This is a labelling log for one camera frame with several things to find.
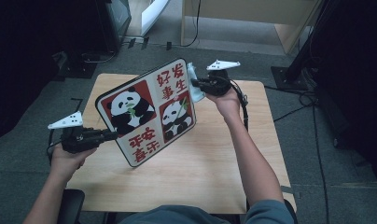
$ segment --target black chair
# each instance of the black chair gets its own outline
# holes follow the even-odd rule
[[[294,208],[291,205],[291,203],[285,199],[285,205],[287,207],[287,210],[290,212],[290,215],[293,217],[294,224],[298,224],[296,213],[294,212]]]
[[[58,224],[79,224],[81,207],[83,206],[85,194],[80,189],[65,189],[61,202]]]

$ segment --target forearm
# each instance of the forearm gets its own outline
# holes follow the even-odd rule
[[[64,181],[49,176],[23,223],[57,223],[65,185]]]
[[[260,200],[283,202],[279,181],[264,159],[240,117],[225,119],[234,144],[244,192],[250,205]]]

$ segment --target panda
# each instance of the panda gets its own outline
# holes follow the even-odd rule
[[[187,109],[182,106],[184,100],[176,101],[165,107],[162,124],[165,140],[171,140],[175,135],[181,134],[191,124],[192,118]]]
[[[130,87],[107,104],[112,115],[111,123],[118,134],[132,132],[136,127],[148,122],[155,113],[154,107]]]

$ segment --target wooden table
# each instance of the wooden table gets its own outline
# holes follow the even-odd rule
[[[197,17],[198,2],[183,1],[182,45],[187,44],[185,17]],[[322,0],[206,0],[201,2],[200,17],[274,23],[285,53],[290,53],[305,27],[314,24],[321,3]]]
[[[95,99],[134,77],[98,76],[83,113],[84,126],[104,129]],[[250,134],[281,185],[290,187],[263,85],[236,82],[248,96]],[[114,141],[101,144],[68,184],[85,192],[83,210],[143,212],[163,204],[184,204],[213,214],[244,214],[244,190],[227,125],[208,99],[194,106],[194,128],[137,168],[128,164]],[[292,194],[284,197],[296,207]]]

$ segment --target gray carpet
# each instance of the gray carpet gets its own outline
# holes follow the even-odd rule
[[[98,64],[92,79],[51,81],[28,108],[19,124],[0,138],[0,223],[20,223],[30,210],[49,172],[45,155],[48,124],[71,114],[84,99],[83,111],[96,77],[101,73],[142,74],[174,58],[184,58],[205,76],[215,59],[238,61],[229,70],[233,79],[257,80],[275,87],[271,66],[289,66],[293,58],[249,52],[172,48],[140,44],[123,46],[117,57]],[[272,116],[277,119],[301,107],[295,94],[267,90]],[[326,179],[329,223],[377,223],[377,181],[368,165],[352,150],[336,149],[320,108],[314,111],[319,154]],[[286,168],[296,197],[299,223],[326,223],[325,192],[316,151],[314,116],[304,108],[275,122]],[[102,213],[83,212],[82,223],[102,223]]]

